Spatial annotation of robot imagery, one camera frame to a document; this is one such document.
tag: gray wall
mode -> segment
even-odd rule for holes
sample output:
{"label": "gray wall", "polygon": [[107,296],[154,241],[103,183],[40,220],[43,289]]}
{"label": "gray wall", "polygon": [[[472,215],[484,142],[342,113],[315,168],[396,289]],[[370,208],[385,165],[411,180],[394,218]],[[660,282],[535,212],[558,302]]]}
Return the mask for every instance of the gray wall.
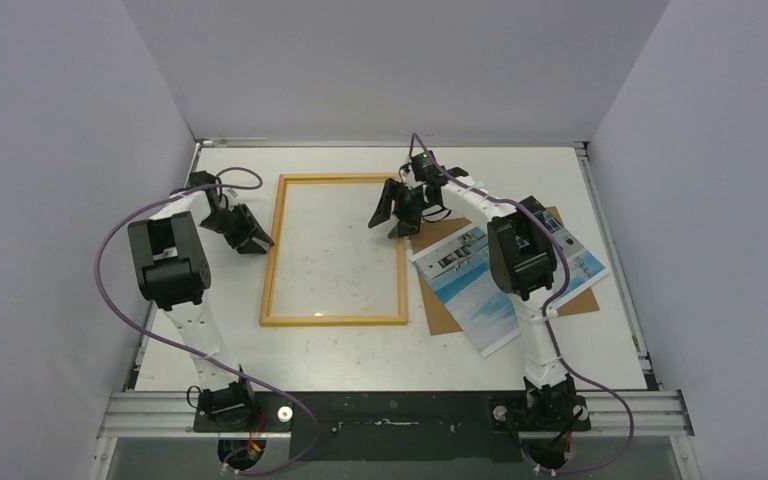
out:
{"label": "gray wall", "polygon": [[583,140],[668,0],[124,0],[197,137]]}
{"label": "gray wall", "polygon": [[[137,337],[101,237],[183,179],[193,142],[118,0],[0,2],[0,478],[83,478]],[[144,315],[120,238],[106,278]]]}
{"label": "gray wall", "polygon": [[768,2],[673,0],[590,153],[703,473],[768,478]]}

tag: white tabletop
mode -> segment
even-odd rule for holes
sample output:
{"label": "white tabletop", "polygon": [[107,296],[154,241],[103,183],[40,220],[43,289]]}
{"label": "white tabletop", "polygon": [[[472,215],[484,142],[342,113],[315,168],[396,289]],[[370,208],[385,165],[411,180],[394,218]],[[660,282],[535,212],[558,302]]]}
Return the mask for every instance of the white tabletop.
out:
{"label": "white tabletop", "polygon": [[[216,173],[231,166],[259,172],[263,188],[241,192],[267,232],[278,176],[282,173],[395,172],[406,148],[209,148],[198,170]],[[436,148],[440,162],[462,167],[494,195],[522,200],[534,195],[556,206],[564,224],[602,263],[608,265],[575,151],[572,148]],[[223,177],[248,184],[245,173]],[[369,205],[369,215],[375,209]],[[381,235],[387,229],[381,228]],[[289,391],[513,390],[523,387],[523,348],[514,340],[488,358],[463,333],[431,336],[419,283],[408,268],[406,326],[277,327],[258,324],[266,256],[238,255],[222,236],[200,229],[213,275],[213,313],[225,342],[246,373]],[[328,232],[317,232],[328,235]],[[593,287],[598,312],[553,321],[564,357],[576,370],[616,389],[646,388],[629,322],[613,276]],[[159,312],[152,331],[180,340]],[[189,356],[149,341],[137,390],[186,390],[197,383]],[[589,389],[577,382],[580,390]]]}

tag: brown cardboard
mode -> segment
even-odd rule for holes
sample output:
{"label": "brown cardboard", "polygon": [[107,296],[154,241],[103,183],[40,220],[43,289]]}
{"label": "brown cardboard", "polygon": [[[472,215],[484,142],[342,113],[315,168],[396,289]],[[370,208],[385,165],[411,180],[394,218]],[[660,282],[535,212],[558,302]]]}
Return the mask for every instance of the brown cardboard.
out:
{"label": "brown cardboard", "polygon": [[[549,207],[548,210],[563,224],[557,208]],[[422,226],[422,231],[419,234],[410,237],[411,249],[414,253],[419,252],[467,225],[469,225],[469,221],[464,218],[426,223]],[[422,275],[419,275],[419,273],[417,275],[419,276],[419,289],[422,292],[422,303],[425,305],[425,316],[428,318],[428,330],[431,332],[431,335],[460,332],[460,325],[458,325],[458,322],[455,321],[449,311],[446,310],[443,302],[437,298],[434,290],[431,290],[431,287],[422,278]],[[588,288],[567,302],[566,305],[559,308],[558,315],[563,317],[566,315],[595,312],[597,310],[599,310],[599,303],[596,301],[596,296],[593,295],[593,290]]]}

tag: black mounting plate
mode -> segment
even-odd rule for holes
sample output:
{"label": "black mounting plate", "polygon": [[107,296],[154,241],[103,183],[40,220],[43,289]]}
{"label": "black mounting plate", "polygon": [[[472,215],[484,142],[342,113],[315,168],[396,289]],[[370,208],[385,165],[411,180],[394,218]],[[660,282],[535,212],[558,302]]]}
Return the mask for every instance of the black mounting plate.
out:
{"label": "black mounting plate", "polygon": [[[257,399],[257,406],[266,415],[266,423],[262,432],[289,432],[293,425],[293,420],[289,422],[281,422],[278,420],[278,409],[281,407],[291,407],[292,402],[286,398],[273,392],[256,392],[255,398]],[[304,415],[297,408],[293,409],[293,418],[296,415]],[[221,418],[217,421],[212,421],[207,415],[200,415],[199,412],[195,412],[195,420],[193,421],[193,431],[200,433],[230,433],[248,431],[248,427],[242,427],[240,425],[229,424],[223,422]]]}
{"label": "black mounting plate", "polygon": [[[577,397],[582,404],[584,403],[584,397]],[[516,411],[525,411],[527,407],[527,400],[524,395],[518,396],[518,397],[511,397],[511,396],[498,396],[498,397],[490,397],[488,400],[488,406],[490,410],[492,411],[498,406],[505,407],[509,414],[516,412]],[[565,427],[565,422],[561,422],[557,425],[552,426],[552,428],[548,430],[539,430],[539,429],[520,429],[521,431],[550,431],[550,432],[557,432],[558,430]],[[497,432],[508,432],[509,427],[505,421],[496,420],[493,419],[493,429]],[[590,417],[588,416],[584,420],[576,420],[573,422],[572,426],[570,427],[570,430],[573,432],[586,432],[590,430]]]}
{"label": "black mounting plate", "polygon": [[[525,391],[297,393],[321,425],[317,448],[305,461],[428,461],[488,458],[520,462],[518,442],[498,432],[491,399],[522,398]],[[314,437],[306,415],[295,412],[290,455]]]}

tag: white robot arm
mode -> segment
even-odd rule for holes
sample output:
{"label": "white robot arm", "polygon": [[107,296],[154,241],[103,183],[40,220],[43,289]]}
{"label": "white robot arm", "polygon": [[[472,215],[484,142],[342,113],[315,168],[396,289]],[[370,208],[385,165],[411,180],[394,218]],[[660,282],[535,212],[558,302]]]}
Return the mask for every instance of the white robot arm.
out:
{"label": "white robot arm", "polygon": [[[459,177],[458,180],[470,187],[475,187],[475,180],[470,176]],[[451,182],[441,188],[443,205],[460,213],[472,224],[481,227],[487,233],[487,226],[494,218],[505,218],[516,215],[516,209],[510,205],[497,205],[471,189],[462,188]],[[553,387],[563,382],[567,375],[566,368],[561,365],[549,332],[543,325],[548,319],[543,318],[540,306],[551,293],[542,288],[530,292],[528,300],[513,292],[507,292],[514,305],[514,311],[519,321],[519,328],[524,345],[525,378],[534,386]],[[555,309],[548,312],[549,318],[557,316]]]}
{"label": "white robot arm", "polygon": [[[182,197],[152,215],[149,221],[160,222],[182,213],[189,213],[193,224],[201,225],[211,214],[207,192],[196,192]],[[164,249],[161,255],[165,258],[178,258],[178,248],[176,246],[168,247]],[[209,281],[209,270],[206,275]],[[240,364],[225,347],[222,334],[213,320],[207,294],[208,292],[205,290],[198,303],[187,301],[169,305],[168,309],[164,309],[166,316],[175,324],[185,345],[207,352],[211,358],[225,365],[234,365],[239,368]],[[202,390],[222,390],[239,379],[238,376],[222,370],[198,355],[190,354],[190,357],[196,365],[199,387]]]}
{"label": "white robot arm", "polygon": [[[544,323],[557,316],[554,309],[546,317],[540,306],[551,294],[553,271],[557,265],[548,240],[507,204],[496,204],[477,193],[476,181],[460,168],[447,170],[466,186],[447,179],[431,163],[427,153],[420,153],[402,166],[402,182],[388,180],[369,227],[387,221],[391,214],[398,222],[389,237],[419,233],[422,212],[429,207],[443,207],[466,217],[488,234],[491,273],[499,288],[514,305],[524,344],[524,377],[531,387],[555,387],[568,379],[568,372],[555,352]],[[528,198],[521,202],[538,218],[543,206]]]}
{"label": "white robot arm", "polygon": [[[216,177],[206,172],[190,174],[190,188],[213,183]],[[172,320],[185,345],[240,368],[210,311],[210,267],[196,226],[222,234],[241,254],[263,254],[265,246],[274,245],[244,204],[223,207],[214,189],[181,195],[151,218],[128,225],[137,284],[143,297]],[[249,425],[257,414],[249,382],[205,357],[191,357],[199,376],[199,411],[212,421],[221,417],[226,425]]]}

